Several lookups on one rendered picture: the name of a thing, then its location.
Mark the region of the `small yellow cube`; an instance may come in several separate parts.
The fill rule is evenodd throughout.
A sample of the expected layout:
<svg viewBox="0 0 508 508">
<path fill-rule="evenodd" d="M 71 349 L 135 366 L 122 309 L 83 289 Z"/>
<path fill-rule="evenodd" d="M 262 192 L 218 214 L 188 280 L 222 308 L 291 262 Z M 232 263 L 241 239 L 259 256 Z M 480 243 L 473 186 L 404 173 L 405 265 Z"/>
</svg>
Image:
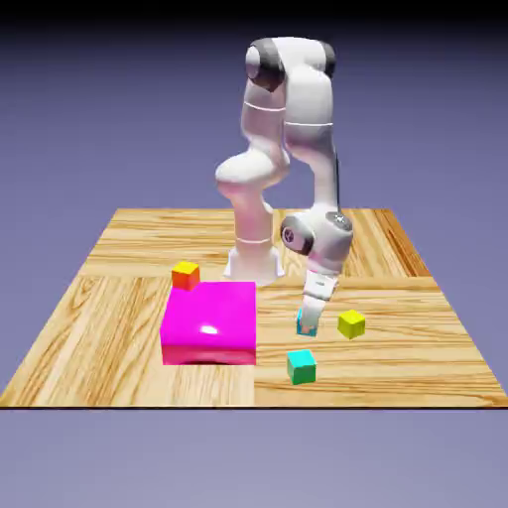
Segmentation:
<svg viewBox="0 0 508 508">
<path fill-rule="evenodd" d="M 365 317 L 356 310 L 349 310 L 338 316 L 337 329 L 347 339 L 364 334 L 365 325 Z"/>
</svg>

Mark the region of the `small blue cube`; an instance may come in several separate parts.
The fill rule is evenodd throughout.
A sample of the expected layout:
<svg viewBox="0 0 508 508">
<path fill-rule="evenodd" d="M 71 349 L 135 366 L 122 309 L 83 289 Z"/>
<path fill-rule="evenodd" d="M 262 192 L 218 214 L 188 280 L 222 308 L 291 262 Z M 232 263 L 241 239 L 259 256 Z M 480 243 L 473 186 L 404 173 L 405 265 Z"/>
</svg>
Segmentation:
<svg viewBox="0 0 508 508">
<path fill-rule="evenodd" d="M 296 320 L 297 334 L 303 336 L 316 337 L 318 334 L 318 318 L 311 314 L 310 317 L 303 318 L 303 309 L 299 308 Z"/>
</svg>

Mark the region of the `large magenta box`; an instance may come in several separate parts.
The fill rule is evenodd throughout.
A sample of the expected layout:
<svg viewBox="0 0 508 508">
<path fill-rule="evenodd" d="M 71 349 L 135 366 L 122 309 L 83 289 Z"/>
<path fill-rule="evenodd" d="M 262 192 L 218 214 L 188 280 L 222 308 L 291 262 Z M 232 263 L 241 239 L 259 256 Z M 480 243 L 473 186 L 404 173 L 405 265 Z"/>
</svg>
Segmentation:
<svg viewBox="0 0 508 508">
<path fill-rule="evenodd" d="M 163 363 L 254 365 L 256 316 L 253 282 L 171 289 L 160 328 Z"/>
</svg>

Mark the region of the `small green cube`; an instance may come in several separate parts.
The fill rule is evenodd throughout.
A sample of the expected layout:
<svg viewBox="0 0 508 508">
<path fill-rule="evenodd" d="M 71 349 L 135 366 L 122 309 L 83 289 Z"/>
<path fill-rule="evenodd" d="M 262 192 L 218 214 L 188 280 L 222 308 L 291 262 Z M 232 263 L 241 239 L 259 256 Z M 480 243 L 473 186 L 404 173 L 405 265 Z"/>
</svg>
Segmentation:
<svg viewBox="0 0 508 508">
<path fill-rule="evenodd" d="M 309 349 L 293 350 L 287 353 L 287 371 L 293 385 L 316 381 L 317 362 Z"/>
</svg>

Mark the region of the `small orange cube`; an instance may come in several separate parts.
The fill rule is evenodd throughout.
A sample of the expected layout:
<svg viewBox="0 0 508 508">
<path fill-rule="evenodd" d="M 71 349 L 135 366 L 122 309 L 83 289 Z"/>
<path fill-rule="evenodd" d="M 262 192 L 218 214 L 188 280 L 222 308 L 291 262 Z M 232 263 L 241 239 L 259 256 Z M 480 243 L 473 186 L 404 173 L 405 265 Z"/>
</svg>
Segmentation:
<svg viewBox="0 0 508 508">
<path fill-rule="evenodd" d="M 172 268 L 172 285 L 174 288 L 191 291 L 200 282 L 199 266 L 190 261 L 180 261 Z"/>
</svg>

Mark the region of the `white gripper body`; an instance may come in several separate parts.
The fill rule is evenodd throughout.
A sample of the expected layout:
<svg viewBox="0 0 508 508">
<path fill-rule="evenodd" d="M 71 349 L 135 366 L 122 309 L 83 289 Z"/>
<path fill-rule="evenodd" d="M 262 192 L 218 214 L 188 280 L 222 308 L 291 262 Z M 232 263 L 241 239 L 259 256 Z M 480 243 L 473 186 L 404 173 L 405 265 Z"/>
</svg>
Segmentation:
<svg viewBox="0 0 508 508">
<path fill-rule="evenodd" d="M 309 295 L 304 295 L 302 303 L 303 318 L 310 317 L 311 314 L 314 314 L 319 321 L 325 305 L 326 300 L 322 300 Z"/>
</svg>

